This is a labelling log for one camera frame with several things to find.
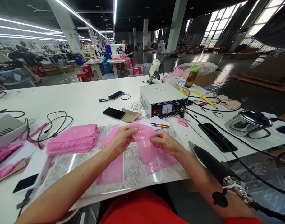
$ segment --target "smartphone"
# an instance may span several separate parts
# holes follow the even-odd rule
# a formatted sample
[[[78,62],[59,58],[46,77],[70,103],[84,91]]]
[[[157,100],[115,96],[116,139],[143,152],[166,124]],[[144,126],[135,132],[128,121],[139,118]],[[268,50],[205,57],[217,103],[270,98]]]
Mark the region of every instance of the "smartphone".
[[[103,114],[120,120],[125,115],[125,112],[109,107],[103,111]]]
[[[25,178],[25,179],[23,179],[23,180],[20,180],[20,181],[18,182],[18,184],[16,185],[16,187],[15,187],[13,193],[16,193],[17,191],[21,191],[21,190],[23,190],[23,189],[25,189],[25,188],[28,188],[28,187],[34,185],[34,183],[36,182],[36,179],[37,179],[38,175],[39,175],[39,174],[35,174],[35,175],[32,175],[32,176],[30,176],[30,177],[27,177],[27,178]]]
[[[119,96],[121,96],[123,94],[124,94],[124,92],[119,91],[119,92],[116,92],[116,93],[110,95],[108,98],[111,99],[111,100],[115,100],[116,98],[118,98]]]
[[[217,134],[217,136],[211,133],[210,131],[208,131],[202,125],[210,129],[211,131],[213,131],[215,134]],[[235,147],[230,141],[228,141],[223,136],[223,134],[221,134],[211,123],[204,123],[202,125],[199,124],[198,126],[212,140],[212,142],[218,147],[218,149],[220,149],[221,152],[230,152],[230,150],[228,149],[226,145],[228,145],[233,151],[238,150],[237,147]]]

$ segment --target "plastic bag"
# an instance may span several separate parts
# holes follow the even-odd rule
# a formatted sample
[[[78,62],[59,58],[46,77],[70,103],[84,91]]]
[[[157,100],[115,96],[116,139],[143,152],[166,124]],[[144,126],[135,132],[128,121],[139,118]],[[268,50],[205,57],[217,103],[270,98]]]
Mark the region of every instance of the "plastic bag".
[[[200,70],[197,74],[198,76],[210,74],[218,68],[217,65],[215,65],[211,62],[189,62],[189,63],[178,65],[175,69],[177,69],[177,68],[183,69],[184,72],[182,73],[181,77],[184,79],[187,79],[187,77],[191,71],[191,67],[200,67]]]

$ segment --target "red stool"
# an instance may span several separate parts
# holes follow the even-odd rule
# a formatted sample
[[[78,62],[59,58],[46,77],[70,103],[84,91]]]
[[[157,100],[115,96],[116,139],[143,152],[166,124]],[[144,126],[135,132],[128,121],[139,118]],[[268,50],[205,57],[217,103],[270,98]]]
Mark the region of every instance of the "red stool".
[[[133,75],[142,74],[141,67],[134,67]]]
[[[77,77],[78,77],[79,82],[89,82],[89,81],[92,81],[87,72],[79,72],[79,73],[77,73]]]
[[[93,74],[92,68],[89,65],[82,65],[82,71],[83,72],[87,72],[92,78],[95,77],[95,75]]]

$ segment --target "brown paper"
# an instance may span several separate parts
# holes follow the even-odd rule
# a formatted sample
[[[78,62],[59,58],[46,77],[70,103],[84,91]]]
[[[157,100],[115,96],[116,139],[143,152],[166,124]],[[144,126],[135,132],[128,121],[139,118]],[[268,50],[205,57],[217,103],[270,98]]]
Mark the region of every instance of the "brown paper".
[[[134,112],[134,111],[127,110],[125,108],[123,108],[122,111],[125,112],[126,114],[121,118],[121,120],[127,123],[135,121],[135,119],[139,115],[141,115],[141,112]]]

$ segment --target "gray machine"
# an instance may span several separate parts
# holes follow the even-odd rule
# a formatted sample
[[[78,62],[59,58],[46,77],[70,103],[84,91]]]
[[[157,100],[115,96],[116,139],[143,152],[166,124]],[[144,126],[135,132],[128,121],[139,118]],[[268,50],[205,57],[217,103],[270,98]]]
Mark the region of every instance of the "gray machine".
[[[140,101],[149,117],[168,117],[186,109],[188,97],[168,83],[140,86]]]

